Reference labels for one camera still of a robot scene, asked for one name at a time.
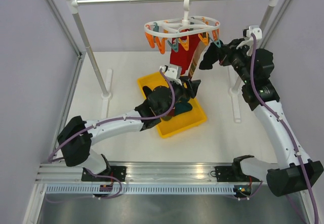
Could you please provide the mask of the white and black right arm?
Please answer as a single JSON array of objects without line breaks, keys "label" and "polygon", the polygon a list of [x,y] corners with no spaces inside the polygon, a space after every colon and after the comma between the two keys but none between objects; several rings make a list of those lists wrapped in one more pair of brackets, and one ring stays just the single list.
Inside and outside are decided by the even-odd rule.
[{"label": "white and black right arm", "polygon": [[319,179],[323,165],[320,161],[311,160],[291,131],[280,97],[270,81],[274,70],[273,53],[256,49],[248,56],[250,46],[238,47],[242,41],[234,39],[221,45],[220,65],[232,66],[242,79],[242,96],[266,130],[277,163],[267,163],[252,155],[236,157],[231,175],[237,181],[248,176],[264,181],[277,197],[306,190],[307,182],[313,186]]}]

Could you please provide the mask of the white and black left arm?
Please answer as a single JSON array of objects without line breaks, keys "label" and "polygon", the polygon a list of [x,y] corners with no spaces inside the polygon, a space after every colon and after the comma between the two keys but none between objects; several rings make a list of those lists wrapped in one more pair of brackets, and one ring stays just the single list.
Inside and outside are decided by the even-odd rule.
[{"label": "white and black left arm", "polygon": [[109,179],[112,170],[108,160],[93,151],[92,146],[123,133],[151,129],[166,116],[187,112],[188,101],[195,98],[200,84],[200,80],[181,76],[168,86],[151,89],[145,85],[144,102],[123,116],[88,121],[81,116],[71,118],[57,137],[66,166],[80,166],[99,181]]}]

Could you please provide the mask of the black sock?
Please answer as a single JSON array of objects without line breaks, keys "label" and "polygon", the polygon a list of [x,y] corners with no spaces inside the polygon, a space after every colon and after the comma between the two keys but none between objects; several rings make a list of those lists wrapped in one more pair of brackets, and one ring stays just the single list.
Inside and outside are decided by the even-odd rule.
[{"label": "black sock", "polygon": [[146,99],[149,99],[151,94],[153,93],[153,90],[150,87],[146,86],[146,85],[142,87],[142,90],[144,92],[144,95],[145,95]]},{"label": "black sock", "polygon": [[203,59],[199,64],[199,70],[211,70],[213,65],[223,59],[224,52],[222,50],[223,41],[220,41],[221,47],[217,47],[213,42],[209,45],[207,51],[205,52]]}]

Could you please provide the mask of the dark teal sock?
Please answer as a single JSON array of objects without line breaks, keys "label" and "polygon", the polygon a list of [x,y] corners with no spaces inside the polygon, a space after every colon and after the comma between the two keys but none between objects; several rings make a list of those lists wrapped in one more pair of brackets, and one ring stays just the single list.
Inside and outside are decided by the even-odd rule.
[{"label": "dark teal sock", "polygon": [[174,116],[189,112],[193,109],[189,100],[178,101],[174,106]]}]

